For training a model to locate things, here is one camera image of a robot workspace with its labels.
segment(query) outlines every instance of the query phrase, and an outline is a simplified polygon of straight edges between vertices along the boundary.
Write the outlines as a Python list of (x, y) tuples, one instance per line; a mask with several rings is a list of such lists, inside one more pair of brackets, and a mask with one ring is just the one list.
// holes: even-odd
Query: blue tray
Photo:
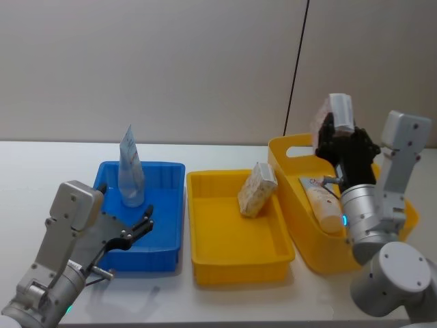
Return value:
[(141, 162), (145, 175), (145, 201), (139, 207), (129, 208), (123, 205), (118, 189), (118, 165), (118, 161), (103, 162), (98, 168), (94, 188), (104, 182), (107, 184), (102, 211), (131, 226), (152, 204), (154, 226), (128, 251), (110, 251), (99, 266), (116, 271), (175, 271), (184, 215), (185, 166), (180, 163)]

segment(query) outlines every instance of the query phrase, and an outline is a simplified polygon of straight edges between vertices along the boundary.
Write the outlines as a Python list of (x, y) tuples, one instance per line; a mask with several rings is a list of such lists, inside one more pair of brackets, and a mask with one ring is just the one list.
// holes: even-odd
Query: clear plastic bottle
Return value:
[(131, 126), (120, 143), (120, 162), (118, 169), (118, 189), (122, 194), (123, 204), (138, 207), (144, 203), (145, 178), (137, 145)]

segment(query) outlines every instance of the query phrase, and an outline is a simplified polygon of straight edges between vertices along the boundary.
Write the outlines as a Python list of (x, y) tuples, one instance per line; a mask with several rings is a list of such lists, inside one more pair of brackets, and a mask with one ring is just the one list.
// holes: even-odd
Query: plastic bottle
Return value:
[(118, 169), (118, 189), (123, 204), (138, 207), (144, 203), (144, 173), (138, 157), (132, 129), (129, 126), (120, 143), (120, 162)]
[(321, 229), (334, 234), (343, 229), (343, 212), (339, 200), (320, 186), (321, 178), (300, 178), (314, 216), (318, 220)]

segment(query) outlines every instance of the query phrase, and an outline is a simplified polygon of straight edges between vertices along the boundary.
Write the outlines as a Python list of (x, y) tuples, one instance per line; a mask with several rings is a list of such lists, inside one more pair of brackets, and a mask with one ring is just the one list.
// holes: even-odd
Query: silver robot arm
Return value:
[(390, 112), (376, 185), (357, 185), (341, 195), (348, 240), (356, 261), (364, 265), (351, 284), (351, 296), (371, 316), (404, 305), (412, 323), (437, 320), (437, 266), (398, 241), (406, 220), (404, 192), (430, 128), (426, 118)]
[(103, 255), (129, 249), (152, 230), (152, 206), (133, 227), (100, 212), (105, 189), (95, 190), (79, 181), (59, 186), (40, 250), (18, 283), (16, 296), (1, 312), (0, 323), (15, 327), (15, 320), (23, 328), (56, 327), (91, 273), (113, 279), (111, 272), (96, 266)]

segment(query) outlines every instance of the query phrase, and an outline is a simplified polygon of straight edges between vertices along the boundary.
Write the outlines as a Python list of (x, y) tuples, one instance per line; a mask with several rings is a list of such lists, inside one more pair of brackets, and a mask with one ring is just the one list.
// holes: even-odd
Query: basket handle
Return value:
[(268, 147), (271, 149), (271, 153), (276, 157), (278, 161), (288, 161), (291, 157), (287, 156), (287, 150), (291, 147), (308, 147), (311, 146), (311, 134), (302, 133), (299, 135), (288, 135), (285, 137), (277, 137), (271, 139), (268, 143)]

